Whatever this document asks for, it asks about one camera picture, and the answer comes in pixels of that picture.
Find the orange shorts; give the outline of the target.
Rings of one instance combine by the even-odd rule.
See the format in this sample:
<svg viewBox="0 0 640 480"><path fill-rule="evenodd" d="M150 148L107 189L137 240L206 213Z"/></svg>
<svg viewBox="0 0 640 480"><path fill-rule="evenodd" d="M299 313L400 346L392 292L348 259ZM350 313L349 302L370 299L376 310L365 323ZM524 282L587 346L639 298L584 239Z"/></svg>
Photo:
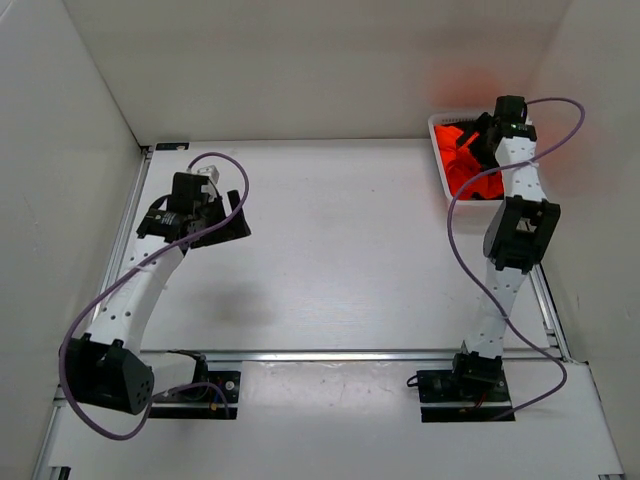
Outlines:
<svg viewBox="0 0 640 480"><path fill-rule="evenodd" d="M435 140L451 195L482 171L470 149L477 133L472 122L462 121L434 127ZM502 176L494 173L470 185L461 200L500 200L504 189Z"/></svg>

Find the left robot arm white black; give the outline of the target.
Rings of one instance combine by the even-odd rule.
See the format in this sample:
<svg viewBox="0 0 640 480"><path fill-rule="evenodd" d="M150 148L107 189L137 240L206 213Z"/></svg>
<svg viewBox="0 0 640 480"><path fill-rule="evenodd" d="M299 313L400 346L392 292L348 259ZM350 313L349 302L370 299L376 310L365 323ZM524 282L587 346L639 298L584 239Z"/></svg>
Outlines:
<svg viewBox="0 0 640 480"><path fill-rule="evenodd" d="M160 295L187 252L251 233L242 212L225 212L226 205L237 208L241 197L236 190L220 195L218 179L213 166L178 172L171 192L142 217L126 266L128 280L66 349L67 383L77 402L137 415L166 390L176 388L188 400L208 392L202 355L171 350L147 364L140 351Z"/></svg>

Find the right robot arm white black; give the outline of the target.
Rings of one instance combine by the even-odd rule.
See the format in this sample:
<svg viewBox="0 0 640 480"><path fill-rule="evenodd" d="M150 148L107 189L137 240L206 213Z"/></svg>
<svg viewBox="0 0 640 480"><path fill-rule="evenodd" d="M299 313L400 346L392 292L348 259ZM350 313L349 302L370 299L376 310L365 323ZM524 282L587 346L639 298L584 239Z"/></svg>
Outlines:
<svg viewBox="0 0 640 480"><path fill-rule="evenodd" d="M506 318L526 276L538 265L560 218L547 200L533 158L537 134L521 96L500 96L475 122L469 151L487 176L502 176L503 200L483 240L485 295L475 327L454 357L449 387L460 399L484 396L500 382Z"/></svg>

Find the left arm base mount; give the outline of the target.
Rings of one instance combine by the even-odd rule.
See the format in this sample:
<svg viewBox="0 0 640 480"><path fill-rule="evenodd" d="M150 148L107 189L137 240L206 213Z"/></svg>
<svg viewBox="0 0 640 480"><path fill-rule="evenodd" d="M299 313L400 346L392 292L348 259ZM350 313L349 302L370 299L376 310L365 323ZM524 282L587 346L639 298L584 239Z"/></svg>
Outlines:
<svg viewBox="0 0 640 480"><path fill-rule="evenodd" d="M151 361L155 386L151 419L236 420L241 372L215 370L204 354L169 350Z"/></svg>

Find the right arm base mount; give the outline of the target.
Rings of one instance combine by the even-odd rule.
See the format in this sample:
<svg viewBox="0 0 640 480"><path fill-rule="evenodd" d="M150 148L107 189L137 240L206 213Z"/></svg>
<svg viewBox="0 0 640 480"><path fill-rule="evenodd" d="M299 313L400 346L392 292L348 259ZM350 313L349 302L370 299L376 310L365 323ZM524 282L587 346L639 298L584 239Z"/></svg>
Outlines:
<svg viewBox="0 0 640 480"><path fill-rule="evenodd" d="M423 369L406 386L418 391L423 423L511 422L515 419L501 357L457 353L448 369Z"/></svg>

